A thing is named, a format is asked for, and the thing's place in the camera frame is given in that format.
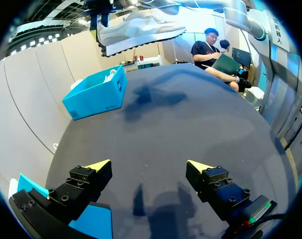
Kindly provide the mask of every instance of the green folder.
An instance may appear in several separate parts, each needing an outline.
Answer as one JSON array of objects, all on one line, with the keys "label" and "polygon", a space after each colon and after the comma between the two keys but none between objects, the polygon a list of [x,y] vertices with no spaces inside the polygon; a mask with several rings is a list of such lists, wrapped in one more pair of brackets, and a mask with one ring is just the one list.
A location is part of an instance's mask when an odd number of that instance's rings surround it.
[{"label": "green folder", "polygon": [[221,54],[220,57],[212,65],[212,68],[219,70],[225,74],[232,75],[240,67],[240,64],[225,54]]}]

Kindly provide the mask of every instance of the dark gray table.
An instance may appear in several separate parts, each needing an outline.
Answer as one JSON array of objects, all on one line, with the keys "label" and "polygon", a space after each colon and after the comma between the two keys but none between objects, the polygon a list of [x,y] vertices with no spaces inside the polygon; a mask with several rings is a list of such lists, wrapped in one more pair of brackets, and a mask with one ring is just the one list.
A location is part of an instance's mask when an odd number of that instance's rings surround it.
[{"label": "dark gray table", "polygon": [[287,209],[296,189],[286,153],[238,93],[191,64],[126,75],[121,109],[70,122],[47,188],[78,164],[111,159],[113,178],[99,202],[111,206],[115,239],[221,237],[227,223],[186,180],[188,159],[222,165],[252,200],[264,194],[277,213]]}]

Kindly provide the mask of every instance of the ceiling light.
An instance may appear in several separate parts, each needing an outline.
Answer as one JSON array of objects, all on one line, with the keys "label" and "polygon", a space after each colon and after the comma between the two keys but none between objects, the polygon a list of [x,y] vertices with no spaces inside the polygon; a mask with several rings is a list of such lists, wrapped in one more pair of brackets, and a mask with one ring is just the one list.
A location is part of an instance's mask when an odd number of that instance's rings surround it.
[{"label": "ceiling light", "polygon": [[87,25],[88,22],[86,20],[84,20],[84,19],[79,19],[78,23],[80,23],[82,25]]}]

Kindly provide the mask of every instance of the man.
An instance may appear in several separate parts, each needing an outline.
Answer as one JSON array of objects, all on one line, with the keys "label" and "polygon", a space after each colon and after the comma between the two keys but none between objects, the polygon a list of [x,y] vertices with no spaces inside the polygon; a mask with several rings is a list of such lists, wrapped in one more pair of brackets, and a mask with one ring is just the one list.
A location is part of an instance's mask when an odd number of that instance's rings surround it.
[{"label": "man", "polygon": [[193,55],[195,65],[219,78],[236,92],[239,91],[238,83],[242,84],[246,88],[250,88],[251,84],[249,81],[237,76],[227,75],[211,67],[221,55],[220,51],[213,46],[216,43],[219,34],[214,28],[207,28],[204,33],[206,41],[197,41],[192,47],[191,53]]},{"label": "man", "polygon": [[229,41],[221,40],[219,43],[220,43],[221,48],[223,48],[222,51],[221,51],[222,53],[229,52],[229,46],[230,46]]}]

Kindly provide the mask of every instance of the hair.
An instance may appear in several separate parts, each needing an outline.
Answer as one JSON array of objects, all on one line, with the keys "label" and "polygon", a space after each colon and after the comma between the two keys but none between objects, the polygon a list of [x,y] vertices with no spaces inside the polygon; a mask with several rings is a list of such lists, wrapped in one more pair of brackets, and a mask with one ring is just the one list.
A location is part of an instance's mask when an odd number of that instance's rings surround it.
[{"label": "hair", "polygon": [[218,31],[215,29],[215,28],[207,28],[205,31],[204,31],[205,34],[210,34],[210,33],[215,33],[217,36],[219,36],[219,33]]},{"label": "hair", "polygon": [[220,46],[224,49],[227,49],[227,47],[230,46],[229,41],[227,41],[227,40],[221,40],[219,43],[220,43]]}]

